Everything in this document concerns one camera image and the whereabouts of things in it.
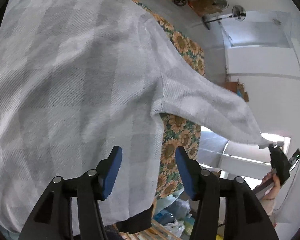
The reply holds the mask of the person right hand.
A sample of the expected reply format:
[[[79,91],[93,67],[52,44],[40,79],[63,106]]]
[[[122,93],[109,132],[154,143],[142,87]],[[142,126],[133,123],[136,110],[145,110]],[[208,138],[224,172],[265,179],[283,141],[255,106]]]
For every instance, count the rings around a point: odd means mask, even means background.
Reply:
[[[281,189],[281,183],[280,183],[279,177],[276,174],[272,174],[271,172],[268,172],[262,178],[260,186],[263,185],[264,183],[266,183],[270,179],[273,180],[274,185],[269,190],[269,192],[264,195],[264,197],[262,198],[263,200],[274,200]]]

